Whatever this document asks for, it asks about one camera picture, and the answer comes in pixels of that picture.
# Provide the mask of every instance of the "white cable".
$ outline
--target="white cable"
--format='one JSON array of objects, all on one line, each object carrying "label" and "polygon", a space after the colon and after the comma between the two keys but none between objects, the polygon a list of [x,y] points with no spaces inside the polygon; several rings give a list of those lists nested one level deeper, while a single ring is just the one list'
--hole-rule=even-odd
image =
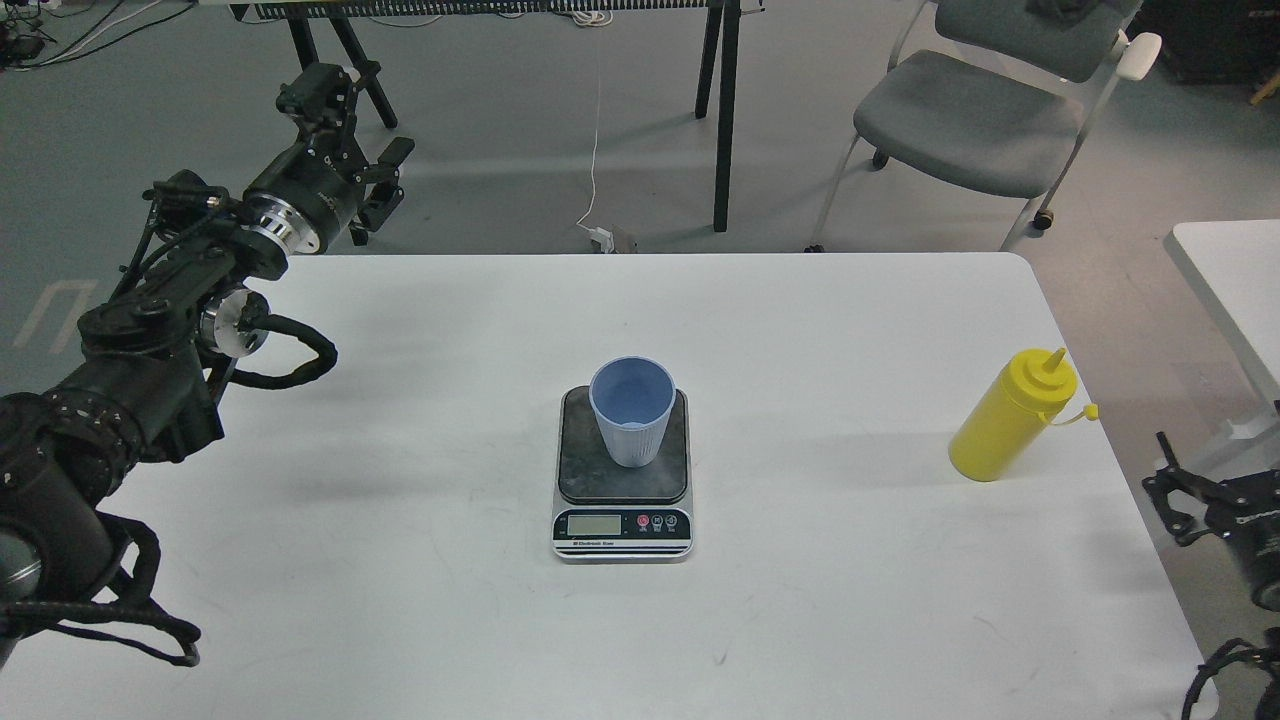
[{"label": "white cable", "polygon": [[[556,14],[572,18],[573,24],[577,27],[607,27],[613,24],[613,10],[572,10]],[[525,13],[498,13],[498,17],[513,20],[525,17]]]},{"label": "white cable", "polygon": [[613,10],[573,10],[570,14],[577,27],[607,27],[613,24]]},{"label": "white cable", "polygon": [[102,35],[104,32],[106,32],[106,31],[111,29],[113,27],[123,23],[124,20],[128,20],[128,19],[132,19],[132,18],[136,18],[136,17],[141,15],[142,13],[150,10],[151,8],[155,8],[156,5],[159,5],[164,0],[151,0],[151,3],[147,3],[146,5],[138,8],[137,10],[133,10],[128,15],[124,15],[123,18],[120,18],[118,20],[111,20],[111,22],[106,23],[105,26],[97,28],[97,31],[93,35],[91,35],[91,36],[86,37],[84,40],[77,42],[74,47],[72,47],[70,50],[67,51],[67,54],[59,55],[58,60],[69,60],[69,59],[74,58],[76,55],[79,54],[81,50],[84,49],[86,45],[88,45],[90,42],[95,41],[95,40],[97,40],[97,37],[100,35]]},{"label": "white cable", "polygon": [[374,24],[380,24],[385,27],[426,27],[429,24],[439,22],[442,18],[444,18],[444,15],[435,15],[434,18],[426,20],[425,23],[408,23],[408,24],[389,23],[387,20],[379,20],[378,18],[365,18],[365,19]]},{"label": "white cable", "polygon": [[591,202],[586,206],[586,213],[577,219],[577,227],[591,232],[591,228],[582,224],[582,220],[595,209],[595,156],[600,150],[600,106],[604,104],[604,61],[600,53],[600,41],[595,41],[595,143],[591,146]]}]

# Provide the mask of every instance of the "gray floor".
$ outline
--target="gray floor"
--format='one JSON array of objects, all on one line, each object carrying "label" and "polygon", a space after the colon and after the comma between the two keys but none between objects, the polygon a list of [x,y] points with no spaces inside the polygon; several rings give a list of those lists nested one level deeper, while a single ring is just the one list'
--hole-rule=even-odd
[{"label": "gray floor", "polygon": [[[387,65],[397,132],[417,141],[407,199],[367,251],[590,251],[575,220],[590,197],[596,68],[599,197],[586,224],[617,225],[643,252],[799,251],[850,113],[881,77],[908,10],[809,0],[744,19],[723,234],[709,227],[714,124],[691,115],[700,13],[626,13],[590,31],[550,15],[453,17],[420,29],[361,20]],[[49,29],[73,38],[99,12]],[[957,51],[920,37],[913,45]],[[340,58],[326,33],[319,40],[323,58]],[[76,292],[55,295],[32,332],[23,324],[59,281],[92,288],[86,301],[105,297],[151,181],[191,168],[238,191],[291,142],[273,101],[296,68],[282,24],[239,26],[224,9],[198,8],[83,61],[0,78],[0,392],[42,389],[74,368],[74,338],[61,343],[58,332]],[[1160,70],[1123,85],[1055,202],[1056,225],[1015,250],[1036,269],[1130,483],[1152,469],[1156,430],[1194,448],[1260,402],[1161,247],[1176,223],[1280,215],[1280,99],[1254,109],[1248,95],[1176,86]],[[367,105],[361,128],[371,154],[390,137]],[[902,165],[872,176],[869,156],[865,146],[855,154],[822,237],[828,251],[992,251],[1020,208]],[[1280,624],[1248,603],[1216,539],[1164,560],[1206,652]],[[1220,717],[1252,717],[1262,687],[1258,673],[1225,675]]]}]

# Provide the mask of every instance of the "table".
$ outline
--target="table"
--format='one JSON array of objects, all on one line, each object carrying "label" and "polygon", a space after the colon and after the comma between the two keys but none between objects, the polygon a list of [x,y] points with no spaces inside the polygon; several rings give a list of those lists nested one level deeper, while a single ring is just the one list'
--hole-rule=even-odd
[{"label": "table", "polygon": [[1185,466],[1213,479],[1257,473],[1280,461],[1280,220],[1183,223],[1165,249],[1231,346],[1262,398],[1244,421],[1229,421]]},{"label": "table", "polygon": [[[201,4],[232,6],[236,19],[243,19],[248,4],[237,0],[200,0]],[[357,68],[369,63],[365,49],[351,27],[353,17],[399,17],[433,14],[541,13],[571,10],[658,10],[707,8],[703,54],[698,70],[698,97],[694,117],[703,119],[710,102],[716,45],[721,45],[719,109],[716,127],[716,201],[712,229],[728,229],[728,190],[733,161],[733,106],[737,96],[737,45],[742,0],[276,0],[255,4],[259,15],[288,22],[293,47],[305,69],[319,61],[310,19],[328,19],[343,50]],[[369,83],[369,99],[388,128],[399,124],[379,78]]]},{"label": "table", "polygon": [[[1201,655],[1102,429],[995,483],[947,461],[1012,352],[1062,342],[1020,258],[292,265],[257,287],[338,366],[230,388],[225,441],[104,503],[160,534],[204,662],[32,638],[6,720],[1176,716]],[[566,565],[559,400],[627,354],[689,396],[694,551]]]}]

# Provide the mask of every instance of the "bottle cap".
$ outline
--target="bottle cap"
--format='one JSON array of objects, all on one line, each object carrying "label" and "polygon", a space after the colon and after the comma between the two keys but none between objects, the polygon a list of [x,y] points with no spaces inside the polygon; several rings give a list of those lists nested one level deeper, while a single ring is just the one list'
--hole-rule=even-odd
[{"label": "bottle cap", "polygon": [[1066,407],[1079,384],[1065,356],[1065,347],[1057,348],[1057,352],[1024,350],[1014,355],[1007,372],[1001,373],[1001,386],[1021,407],[1053,416]]}]

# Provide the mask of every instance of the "electronic scale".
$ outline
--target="electronic scale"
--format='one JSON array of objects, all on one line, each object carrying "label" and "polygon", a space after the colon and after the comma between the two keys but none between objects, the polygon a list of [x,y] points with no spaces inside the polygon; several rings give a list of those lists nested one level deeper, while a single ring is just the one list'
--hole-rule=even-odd
[{"label": "electronic scale", "polygon": [[576,562],[671,562],[694,546],[689,411],[684,392],[658,457],[623,468],[609,457],[588,387],[564,393],[552,520],[556,555]]}]

